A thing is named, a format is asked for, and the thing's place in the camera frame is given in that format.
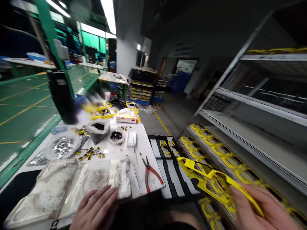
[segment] yellow floor line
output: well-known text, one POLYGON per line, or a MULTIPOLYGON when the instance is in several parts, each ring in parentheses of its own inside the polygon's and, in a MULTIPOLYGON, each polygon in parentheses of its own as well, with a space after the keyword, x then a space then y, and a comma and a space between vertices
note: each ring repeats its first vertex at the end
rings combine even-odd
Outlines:
POLYGON ((82 69, 79 69, 79 70, 77 70, 77 71, 75 71, 75 72, 69 73, 69 75, 74 74, 74 73, 76 73, 76 72, 78 72, 78 71, 80 71, 80 70, 82 70, 82 69))
POLYGON ((160 117, 158 116, 158 114, 156 112, 154 112, 156 117, 158 118, 159 122, 161 123, 161 125, 163 126, 163 128, 165 129, 165 131, 171 136, 172 134, 170 134, 170 132, 168 131, 167 127, 165 126, 165 124, 161 121, 160 117))
POLYGON ((28 108, 24 109, 23 111, 21 111, 21 112, 15 114, 14 116, 8 118, 8 119, 5 120, 4 122, 0 123, 0 126, 3 125, 3 124, 5 124, 6 122, 12 120, 14 117, 17 117, 18 115, 20 115, 20 114, 24 113, 25 111, 31 109, 32 107, 34 107, 35 105, 37 105, 38 103, 42 102, 43 100, 47 99, 47 98, 50 97, 50 96, 51 96, 51 95, 46 96, 45 98, 43 98, 43 99, 41 99, 40 101, 36 102, 35 104, 31 105, 30 107, 28 107, 28 108))
POLYGON ((34 87, 32 87, 32 88, 37 88, 37 87, 40 87, 40 86, 42 86, 42 85, 46 85, 46 84, 48 84, 48 81, 47 82, 45 82, 45 83, 43 83, 43 84, 40 84, 40 85, 38 85, 38 86, 34 86, 34 87))
POLYGON ((31 142, 32 140, 23 141, 23 142, 0 142, 0 144, 16 144, 16 143, 24 143, 24 142, 31 142))
POLYGON ((31 90, 31 88, 26 89, 26 90, 24 90, 24 91, 21 91, 21 92, 19 92, 19 93, 13 94, 13 95, 11 95, 11 96, 8 96, 8 97, 6 97, 6 98, 3 98, 3 99, 1 99, 0 101, 4 101, 4 100, 6 100, 6 99, 9 99, 9 98, 11 98, 11 97, 14 97, 14 96, 16 96, 16 95, 18 95, 18 94, 21 94, 21 93, 26 92, 26 91, 29 91, 29 90, 31 90))
POLYGON ((82 75, 82 76, 81 76, 81 77, 79 77, 78 79, 74 80, 72 83, 76 82, 77 80, 79 80, 79 79, 83 78, 85 75, 88 75, 88 74, 89 74, 89 73, 86 73, 86 74, 82 75))
POLYGON ((72 82, 74 84, 81 84, 81 85, 87 85, 87 84, 84 84, 84 83, 78 83, 78 82, 72 82))
MULTIPOLYGON (((31 105, 13 105, 13 106, 31 106, 31 105)), ((40 105, 34 105, 32 107, 44 107, 44 108, 56 108, 55 106, 40 106, 40 105)))
MULTIPOLYGON (((35 77, 35 78, 40 78, 40 77, 35 77)), ((45 80, 48 80, 48 78, 40 78, 40 79, 45 79, 45 80)))
MULTIPOLYGON (((33 88, 31 88, 31 89, 33 89, 33 88)), ((42 89, 42 88, 34 88, 34 89, 42 89)), ((49 90, 49 89, 42 89, 42 90, 49 90)))

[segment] wall sign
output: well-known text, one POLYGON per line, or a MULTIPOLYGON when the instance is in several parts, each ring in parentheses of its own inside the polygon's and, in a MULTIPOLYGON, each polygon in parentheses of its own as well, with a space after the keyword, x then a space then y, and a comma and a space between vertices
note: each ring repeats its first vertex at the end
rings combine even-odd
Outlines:
POLYGON ((189 58, 191 56, 193 46, 188 43, 177 43, 170 50, 168 57, 189 58))

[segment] ceiling light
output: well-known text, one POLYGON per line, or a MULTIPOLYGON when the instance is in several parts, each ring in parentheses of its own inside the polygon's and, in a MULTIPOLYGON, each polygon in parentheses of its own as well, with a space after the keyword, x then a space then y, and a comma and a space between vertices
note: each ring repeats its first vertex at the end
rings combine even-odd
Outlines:
POLYGON ((113 0, 100 0, 111 33, 116 35, 113 0))
POLYGON ((46 2, 48 2, 53 8, 55 8, 57 11, 59 11, 61 14, 63 14, 64 16, 70 18, 70 15, 68 13, 66 13, 61 7, 59 7, 58 5, 56 5, 53 1, 51 0, 46 0, 46 2))
POLYGON ((60 3, 60 5, 63 6, 65 9, 67 9, 66 5, 65 5, 63 2, 60 2, 60 1, 59 1, 59 3, 60 3))

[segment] pliers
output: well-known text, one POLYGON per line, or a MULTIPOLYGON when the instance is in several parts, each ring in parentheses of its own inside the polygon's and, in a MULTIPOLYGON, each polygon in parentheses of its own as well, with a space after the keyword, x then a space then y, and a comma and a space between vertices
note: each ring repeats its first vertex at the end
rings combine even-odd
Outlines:
POLYGON ((145 183, 146 183, 146 189, 147 189, 147 193, 150 193, 150 189, 149 189, 149 185, 148 185, 148 174, 149 174, 149 171, 153 172, 157 178, 159 179, 160 183, 161 184, 164 184, 163 180, 161 179, 160 175, 149 165, 149 162, 148 162, 148 159, 147 159, 147 156, 146 156, 146 161, 147 161, 147 164, 145 163, 144 159, 142 158, 143 162, 144 162, 144 165, 146 167, 146 173, 145 173, 145 183))

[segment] shelving unit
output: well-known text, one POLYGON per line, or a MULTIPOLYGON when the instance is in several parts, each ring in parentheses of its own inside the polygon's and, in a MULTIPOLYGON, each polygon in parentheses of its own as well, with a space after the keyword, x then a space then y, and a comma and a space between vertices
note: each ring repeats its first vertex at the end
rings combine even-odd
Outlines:
POLYGON ((217 170, 276 192, 289 214, 299 212, 302 217, 296 219, 307 228, 307 54, 247 54, 271 16, 238 52, 178 142, 188 133, 217 170))
POLYGON ((156 72, 136 66, 131 68, 129 77, 129 100, 140 105, 149 105, 153 96, 154 82, 157 78, 156 72))

